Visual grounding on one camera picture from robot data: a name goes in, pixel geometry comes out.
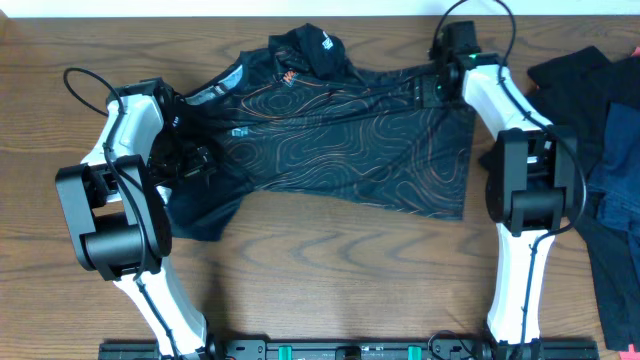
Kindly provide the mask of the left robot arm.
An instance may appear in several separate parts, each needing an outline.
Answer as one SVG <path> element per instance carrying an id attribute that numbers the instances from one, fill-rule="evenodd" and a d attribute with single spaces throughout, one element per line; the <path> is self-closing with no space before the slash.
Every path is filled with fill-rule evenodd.
<path id="1" fill-rule="evenodd" d="M 214 359 L 208 322 L 172 265 L 169 219 L 147 168 L 172 98 L 159 78 L 111 89 L 96 145 L 55 185 L 78 262 L 123 291 L 153 331 L 142 357 Z"/>

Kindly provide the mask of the black orange-patterned jersey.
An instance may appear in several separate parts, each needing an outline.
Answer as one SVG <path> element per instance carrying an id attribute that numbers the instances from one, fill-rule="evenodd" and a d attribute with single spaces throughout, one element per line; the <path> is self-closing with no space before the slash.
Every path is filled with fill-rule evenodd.
<path id="1" fill-rule="evenodd" d="M 422 75 L 437 75 L 435 64 L 359 68 L 338 37 L 305 24 L 176 94 L 148 163 L 168 189 L 174 235 L 218 240 L 257 191 L 460 220 L 475 115 L 464 105 L 416 108 Z M 170 156 L 190 145 L 208 146 L 217 172 L 171 180 Z"/>

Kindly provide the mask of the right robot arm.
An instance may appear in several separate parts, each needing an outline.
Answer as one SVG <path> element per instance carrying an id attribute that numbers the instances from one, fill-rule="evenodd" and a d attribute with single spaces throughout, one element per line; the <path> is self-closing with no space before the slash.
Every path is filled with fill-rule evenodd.
<path id="1" fill-rule="evenodd" d="M 481 50 L 471 21 L 440 22 L 429 52 L 436 78 L 429 90 L 441 103 L 467 105 L 494 144 L 485 156 L 485 203 L 496 225 L 499 258 L 488 340 L 477 359 L 541 359 L 539 306 L 548 254 L 561 222 L 580 215 L 575 188 L 584 174 L 577 139 L 540 115 L 511 78 L 506 57 Z"/>

